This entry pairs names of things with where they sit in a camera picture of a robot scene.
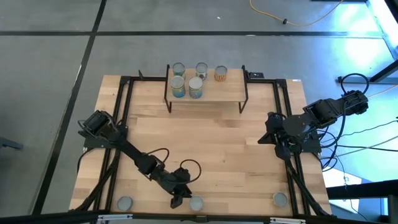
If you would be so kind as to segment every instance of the wooden shelf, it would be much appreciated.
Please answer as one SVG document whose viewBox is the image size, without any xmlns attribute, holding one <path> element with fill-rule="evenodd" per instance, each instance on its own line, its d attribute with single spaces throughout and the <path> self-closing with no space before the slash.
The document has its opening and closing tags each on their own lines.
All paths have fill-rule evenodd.
<svg viewBox="0 0 398 224">
<path fill-rule="evenodd" d="M 194 68 L 187 68 L 185 70 L 185 96 L 176 98 L 173 96 L 170 81 L 174 77 L 173 70 L 169 69 L 169 76 L 167 80 L 167 94 L 166 99 L 169 102 L 244 102 L 246 101 L 246 92 L 244 84 L 244 76 L 242 69 L 228 69 L 226 80 L 218 82 L 214 79 L 215 69 L 208 70 L 207 79 L 203 82 L 203 94 L 200 98 L 194 99 L 189 95 L 189 79 L 194 77 L 196 71 Z"/>
</svg>

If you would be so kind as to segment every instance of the power cord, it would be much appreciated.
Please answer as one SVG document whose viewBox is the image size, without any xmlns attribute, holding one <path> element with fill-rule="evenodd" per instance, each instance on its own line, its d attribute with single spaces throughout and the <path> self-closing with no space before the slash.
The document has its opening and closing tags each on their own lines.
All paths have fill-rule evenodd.
<svg viewBox="0 0 398 224">
<path fill-rule="evenodd" d="M 196 164 L 198 165 L 198 167 L 199 167 L 199 174 L 198 174 L 197 177 L 195 177 L 195 178 L 192 179 L 192 180 L 186 181 L 186 182 L 174 182 L 174 181 L 169 181 L 169 180 L 166 180 L 166 181 L 169 182 L 169 183 L 172 183 L 172 184 L 189 184 L 189 183 L 192 183 L 192 182 L 196 181 L 197 179 L 199 179 L 199 177 L 201 176 L 201 166 L 200 166 L 200 164 L 199 164 L 198 161 L 196 161 L 196 160 L 194 160 L 194 159 L 185 159 L 185 160 L 183 160 L 183 161 L 180 163 L 180 168 L 183 168 L 183 167 L 182 167 L 182 164 L 183 164 L 184 162 L 188 162 L 188 161 L 194 162 L 194 163 L 196 163 Z"/>
<path fill-rule="evenodd" d="M 334 145 L 334 144 L 337 144 L 337 141 L 338 141 L 338 140 L 341 138 L 341 136 L 343 135 L 344 125 L 345 125 L 345 123 L 346 123 L 346 106 L 347 106 L 347 102 L 344 102 L 344 105 L 343 105 L 343 120 L 342 120 L 342 122 L 341 122 L 341 128 L 340 128 L 340 131 L 339 131 L 339 133 L 338 133 L 338 135 L 337 135 L 337 138 L 334 137 L 334 135 L 332 135 L 331 133 L 325 131 L 325 133 L 331 134 L 331 135 L 334 137 L 335 140 L 334 140 L 332 143 L 330 143 L 330 144 L 328 144 L 328 145 L 326 145 L 326 146 L 321 146 L 321 149 L 322 149 L 322 148 L 328 148 L 328 147 L 330 147 L 330 146 L 332 146 L 332 145 Z"/>
<path fill-rule="evenodd" d="M 397 119 L 397 120 L 393 120 L 393 121 L 390 121 L 390 122 L 385 123 L 385 124 L 380 124 L 380 125 L 377 125 L 376 127 L 373 127 L 373 128 L 365 129 L 365 130 L 362 130 L 362 131 L 355 131 L 355 132 L 350 133 L 350 134 L 344 134 L 344 135 L 342 135 L 341 137 L 343 137 L 343 136 L 350 136 L 350 135 L 353 135 L 353 134 L 363 133 L 363 132 L 365 132 L 365 131 L 370 131 L 370 130 L 373 130 L 373 129 L 376 129 L 376 128 L 380 128 L 380 127 L 382 127 L 382 126 L 385 126 L 385 125 L 388 125 L 388 124 L 391 124 L 391 123 L 395 123 L 395 122 L 398 123 L 398 117 L 396 117 L 396 119 Z M 333 140 L 333 138 L 328 139 L 328 140 L 324 140 L 324 141 L 322 141 L 321 143 L 324 143 L 324 142 L 327 142 L 327 141 L 330 141 L 330 140 Z"/>
<path fill-rule="evenodd" d="M 368 98 L 372 98 L 372 97 L 374 97 L 374 96 L 377 96 L 378 94 L 387 92 L 387 91 L 389 91 L 389 90 L 391 90 L 391 89 L 393 89 L 393 88 L 395 88 L 395 87 L 397 87 L 397 86 L 398 86 L 398 84 L 393 85 L 392 87 L 390 87 L 390 88 L 388 88 L 388 89 L 385 89 L 385 90 L 383 90 L 383 91 L 380 91 L 380 92 L 378 92 L 378 93 L 372 94 L 372 95 L 367 96 L 367 97 L 368 97 Z"/>
<path fill-rule="evenodd" d="M 341 162 L 339 156 L 336 156 L 336 158 L 337 158 L 338 162 L 340 163 L 341 168 L 343 169 L 344 186 L 345 186 L 346 191 L 348 192 L 348 189 L 347 189 L 347 179 L 348 179 L 348 178 L 346 177 L 346 171 L 345 171 L 345 169 L 344 169 L 343 163 Z M 367 219 L 364 215 L 360 214 L 360 212 L 357 211 L 357 210 L 353 207 L 353 201 L 352 201 L 351 199 L 349 200 L 349 203 L 350 203 L 350 205 L 351 205 L 351 208 L 352 208 L 358 215 L 361 215 L 366 221 L 368 221 L 368 219 Z"/>
<path fill-rule="evenodd" d="M 83 152 L 83 154 L 79 157 L 79 160 L 77 161 L 77 173 L 79 173 L 79 169 L 80 169 L 80 162 L 81 162 L 81 159 L 83 158 L 83 156 L 85 156 L 85 154 L 87 154 L 87 153 L 89 153 L 89 152 L 91 152 L 92 151 L 92 149 L 87 149 L 85 152 Z"/>
<path fill-rule="evenodd" d="M 393 150 L 393 149 L 382 149 L 382 148 L 366 147 L 366 146 L 343 146 L 343 145 L 337 145 L 337 146 L 338 147 L 350 147 L 350 148 L 366 148 L 366 149 L 374 149 L 374 150 L 387 151 L 387 152 L 398 152 L 398 150 Z"/>
<path fill-rule="evenodd" d="M 362 74 L 359 74 L 359 73 L 351 73 L 351 74 L 348 74 L 348 75 L 344 76 L 344 77 L 341 79 L 340 87 L 341 87 L 341 89 L 343 90 L 344 94 L 347 93 L 346 90 L 344 89 L 344 80 L 345 80 L 346 78 L 348 78 L 348 77 L 353 76 L 353 75 L 357 75 L 357 76 L 360 76 L 360 77 L 362 77 L 362 78 L 365 79 L 365 81 L 366 81 L 366 87 L 365 87 L 365 89 L 363 90 L 363 94 L 365 94 L 365 93 L 368 91 L 368 89 L 369 89 L 370 82 L 369 82 L 369 79 L 368 79 L 366 76 L 364 76 L 364 75 L 362 75 Z"/>
<path fill-rule="evenodd" d="M 373 147 L 375 147 L 375 146 L 379 146 L 379 145 L 381 145 L 381 144 L 384 144 L 384 143 L 387 143 L 387 142 L 389 142 L 389 141 L 392 141 L 392 140 L 394 140 L 394 139 L 396 139 L 396 138 L 398 138 L 398 136 L 395 136 L 395 137 L 390 138 L 390 139 L 388 139 L 388 140 L 385 140 L 385 141 L 383 141 L 383 142 L 374 144 L 374 145 L 372 145 L 372 146 L 363 147 L 362 149 L 358 149 L 358 150 L 355 150 L 355 151 L 352 151 L 352 152 L 347 152 L 347 153 L 344 153 L 344 154 L 341 154 L 341 155 L 338 155 L 338 156 L 345 156 L 345 155 L 348 155 L 348 154 L 351 154 L 351 153 L 354 153 L 354 152 L 359 152 L 359 151 L 362 151 L 362 150 L 365 150 L 365 149 L 370 149 L 370 148 L 373 148 Z"/>
<path fill-rule="evenodd" d="M 263 14 L 263 15 L 266 15 L 266 16 L 272 17 L 272 18 L 274 18 L 274 19 L 277 19 L 277 20 L 281 21 L 283 24 L 290 24 L 290 25 L 293 25 L 293 26 L 303 27 L 303 26 L 310 26 L 310 25 L 312 25 L 312 24 L 314 24 L 314 23 L 316 23 L 316 22 L 321 21 L 323 18 L 325 18 L 327 15 L 329 15 L 331 12 L 333 12 L 344 0 L 341 0 L 333 9 L 331 9 L 331 10 L 330 10 L 328 13 L 326 13 L 324 16 L 322 16 L 321 18 L 319 18 L 319 19 L 317 19 L 317 20 L 315 20 L 315 21 L 313 21 L 313 22 L 311 22 L 311 23 L 309 23 L 309 24 L 296 24 L 296 23 L 294 23 L 294 22 L 289 22 L 287 19 L 281 19 L 281 18 L 279 18 L 279 17 L 277 17 L 277 16 L 275 16 L 275 15 L 272 15 L 271 13 L 260 11 L 260 10 L 256 9 L 256 8 L 253 6 L 253 3 L 252 3 L 251 1 L 252 1 L 252 0 L 249 0 L 250 6 L 251 6 L 251 8 L 252 8 L 254 11 L 256 11 L 256 12 L 258 12 L 258 13 L 261 13 L 261 14 Z"/>
<path fill-rule="evenodd" d="M 170 155 L 170 150 L 169 149 L 166 149 L 166 148 L 155 149 L 155 150 L 153 150 L 151 152 L 144 153 L 144 155 L 149 155 L 149 154 L 152 154 L 154 152 L 161 151 L 161 150 L 165 150 L 167 152 L 166 157 L 162 161 L 162 163 L 165 163 L 166 160 L 169 158 L 169 155 Z"/>
</svg>

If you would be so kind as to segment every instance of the can lid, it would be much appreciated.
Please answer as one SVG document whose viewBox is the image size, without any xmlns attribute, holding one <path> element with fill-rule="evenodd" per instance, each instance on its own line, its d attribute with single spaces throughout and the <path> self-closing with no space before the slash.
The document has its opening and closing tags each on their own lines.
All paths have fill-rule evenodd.
<svg viewBox="0 0 398 224">
<path fill-rule="evenodd" d="M 203 199 L 199 196 L 193 196 L 189 201 L 189 206 L 193 211 L 200 211 L 203 208 Z"/>
<path fill-rule="evenodd" d="M 181 62 L 177 62 L 173 65 L 174 72 L 183 72 L 185 70 L 185 66 Z"/>
<path fill-rule="evenodd" d="M 199 62 L 197 65 L 197 72 L 203 73 L 207 72 L 207 64 L 203 62 Z"/>
<path fill-rule="evenodd" d="M 128 196 L 123 196 L 118 200 L 118 209 L 122 211 L 127 211 L 132 206 L 132 198 Z"/>
<path fill-rule="evenodd" d="M 182 78 L 181 76 L 174 76 L 171 81 L 170 81 L 170 86 L 172 86 L 173 88 L 181 88 L 185 83 L 184 78 Z"/>
<path fill-rule="evenodd" d="M 278 207 L 285 207 L 287 205 L 287 196 L 282 192 L 276 192 L 272 196 L 274 204 Z"/>
<path fill-rule="evenodd" d="M 216 67 L 216 74 L 219 74 L 219 75 L 226 75 L 226 72 L 227 72 L 227 71 L 228 71 L 228 69 L 226 69 L 225 66 L 220 65 L 220 66 L 217 66 L 217 67 Z"/>
<path fill-rule="evenodd" d="M 189 87 L 199 89 L 203 86 L 203 80 L 199 77 L 192 77 L 189 79 Z"/>
</svg>

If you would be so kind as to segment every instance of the wooden table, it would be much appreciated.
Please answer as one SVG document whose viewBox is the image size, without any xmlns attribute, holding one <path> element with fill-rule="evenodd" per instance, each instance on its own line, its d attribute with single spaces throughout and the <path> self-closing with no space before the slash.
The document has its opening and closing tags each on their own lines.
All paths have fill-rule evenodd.
<svg viewBox="0 0 398 224">
<path fill-rule="evenodd" d="M 120 76 L 104 76 L 96 110 L 112 113 L 119 80 Z M 287 80 L 287 84 L 293 114 L 302 113 L 306 102 L 301 81 Z M 160 147 L 170 149 L 165 163 L 169 171 L 175 170 L 184 159 L 195 159 L 201 164 L 201 177 L 188 184 L 193 195 L 204 199 L 205 206 L 199 214 L 291 216 L 290 203 L 285 208 L 272 203 L 275 192 L 289 195 L 284 162 L 276 158 L 273 145 L 257 144 L 266 131 L 267 113 L 275 111 L 272 85 L 248 83 L 249 101 L 242 114 L 236 109 L 237 103 L 183 101 L 173 105 L 173 112 L 169 113 L 164 103 L 164 86 L 164 82 L 134 82 L 127 138 L 142 152 Z M 155 155 L 162 159 L 165 153 L 160 151 Z M 96 185 L 103 156 L 104 149 L 97 149 L 83 158 L 70 208 L 79 206 Z M 319 162 L 307 153 L 301 154 L 301 158 L 309 191 L 330 213 Z M 198 174 L 194 163 L 186 162 L 184 167 L 192 177 Z M 106 186 L 102 198 L 106 198 L 107 192 Z M 296 187 L 298 209 L 303 213 L 299 192 Z M 133 198 L 130 212 L 134 213 L 194 213 L 187 198 L 181 206 L 171 209 L 171 196 L 139 173 L 133 161 L 123 153 L 112 212 L 120 212 L 117 201 L 122 196 Z M 104 208 L 104 199 L 100 208 Z"/>
</svg>

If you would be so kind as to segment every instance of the silver can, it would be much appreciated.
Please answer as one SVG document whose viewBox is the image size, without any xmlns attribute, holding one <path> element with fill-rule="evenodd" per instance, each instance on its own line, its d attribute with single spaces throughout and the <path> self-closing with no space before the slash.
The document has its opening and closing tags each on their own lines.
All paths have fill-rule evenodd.
<svg viewBox="0 0 398 224">
<path fill-rule="evenodd" d="M 185 80 L 185 66 L 181 62 L 177 62 L 173 65 L 174 76 L 181 76 Z"/>
<path fill-rule="evenodd" d="M 170 81 L 173 96 L 181 98 L 185 96 L 185 80 L 181 76 L 174 76 Z"/>
<path fill-rule="evenodd" d="M 200 98 L 203 94 L 203 80 L 199 77 L 189 79 L 189 95 L 194 98 Z"/>
<path fill-rule="evenodd" d="M 196 68 L 197 77 L 201 78 L 203 81 L 207 78 L 207 64 L 199 62 Z"/>
<path fill-rule="evenodd" d="M 217 66 L 214 72 L 214 79 L 218 82 L 225 81 L 228 69 L 225 66 Z"/>
</svg>

